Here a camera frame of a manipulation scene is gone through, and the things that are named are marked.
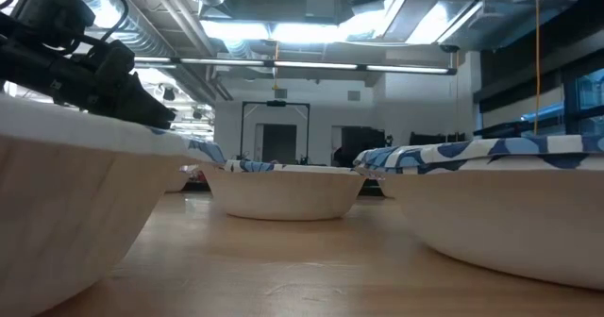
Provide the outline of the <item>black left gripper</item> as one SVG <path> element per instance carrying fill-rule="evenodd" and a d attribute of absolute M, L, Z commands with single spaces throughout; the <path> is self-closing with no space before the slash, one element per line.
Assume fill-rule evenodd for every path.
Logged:
<path fill-rule="evenodd" d="M 144 89 L 133 66 L 134 54 L 118 41 L 97 41 L 87 55 L 66 58 L 0 13 L 0 79 L 93 114 L 169 128 L 176 115 Z"/>

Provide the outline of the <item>large blue-patterned paper bowl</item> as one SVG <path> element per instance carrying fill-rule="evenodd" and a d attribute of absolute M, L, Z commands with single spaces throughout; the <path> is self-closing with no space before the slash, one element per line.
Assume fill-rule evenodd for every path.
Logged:
<path fill-rule="evenodd" d="M 0 317 L 88 289 L 182 167 L 224 160 L 213 142 L 0 95 Z"/>

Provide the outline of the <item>long linear ceiling light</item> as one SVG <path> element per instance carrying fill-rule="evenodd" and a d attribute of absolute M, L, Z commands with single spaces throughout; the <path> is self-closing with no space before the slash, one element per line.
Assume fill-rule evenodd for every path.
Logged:
<path fill-rule="evenodd" d="M 457 69 L 415 65 L 384 65 L 363 63 L 341 63 L 326 61 L 295 61 L 273 59 L 231 59 L 231 58 L 167 58 L 135 57 L 136 63 L 158 65 L 209 65 L 226 67 L 262 67 L 262 68 L 295 68 L 316 70 L 337 70 L 349 72 L 396 73 L 418 75 L 455 75 Z"/>

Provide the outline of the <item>grey ceiling junction box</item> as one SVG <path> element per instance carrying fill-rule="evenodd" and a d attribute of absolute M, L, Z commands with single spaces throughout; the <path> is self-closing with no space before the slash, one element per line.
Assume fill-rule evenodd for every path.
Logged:
<path fill-rule="evenodd" d="M 335 5 L 335 0 L 306 0 L 305 15 L 316 18 L 333 18 Z"/>

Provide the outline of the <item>corrugated silver ceiling duct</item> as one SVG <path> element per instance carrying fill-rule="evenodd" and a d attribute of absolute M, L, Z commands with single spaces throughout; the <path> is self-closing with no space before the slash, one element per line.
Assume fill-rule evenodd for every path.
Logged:
<path fill-rule="evenodd" d="M 93 34 L 102 35 L 115 25 L 124 13 L 119 0 L 83 0 L 95 14 Z M 172 57 L 174 48 L 151 25 L 132 0 L 126 0 L 128 15 L 121 27 L 110 36 L 129 47 L 137 56 Z"/>

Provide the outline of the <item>black frame rig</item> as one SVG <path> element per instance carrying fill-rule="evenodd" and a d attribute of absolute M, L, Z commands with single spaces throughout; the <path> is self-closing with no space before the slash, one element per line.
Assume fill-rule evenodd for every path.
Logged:
<path fill-rule="evenodd" d="M 242 101 L 241 122 L 240 122 L 241 127 L 240 127 L 240 138 L 239 138 L 240 145 L 239 145 L 239 154 L 237 155 L 236 159 L 238 159 L 238 160 L 245 159 L 245 156 L 243 155 L 243 138 L 244 138 L 244 131 L 245 131 L 244 121 L 245 121 L 247 115 L 251 113 L 251 111 L 247 112 L 245 110 L 245 108 L 248 105 L 255 105 L 255 106 L 262 105 L 262 106 L 271 107 L 271 108 L 304 107 L 307 110 L 307 114 L 304 116 L 304 118 L 306 120 L 306 124 L 307 124 L 307 127 L 306 127 L 306 151 L 305 151 L 305 155 L 298 161 L 298 163 L 300 165 L 309 165 L 311 104 L 310 103 L 293 103 L 293 102 L 286 102 L 286 101 L 282 101 L 282 100 Z"/>

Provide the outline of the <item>rectangular metal ceiling duct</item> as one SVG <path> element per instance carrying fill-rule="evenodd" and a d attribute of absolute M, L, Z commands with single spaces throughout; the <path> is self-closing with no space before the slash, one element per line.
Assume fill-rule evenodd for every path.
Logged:
<path fill-rule="evenodd" d="M 578 0 L 394 0 L 377 36 L 407 45 L 496 50 L 516 42 Z"/>

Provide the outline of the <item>dark window frame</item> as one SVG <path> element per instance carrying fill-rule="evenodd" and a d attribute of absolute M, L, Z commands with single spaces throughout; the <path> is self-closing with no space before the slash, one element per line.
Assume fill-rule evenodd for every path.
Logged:
<path fill-rule="evenodd" d="M 593 55 L 562 69 L 567 134 L 604 135 L 604 55 Z"/>

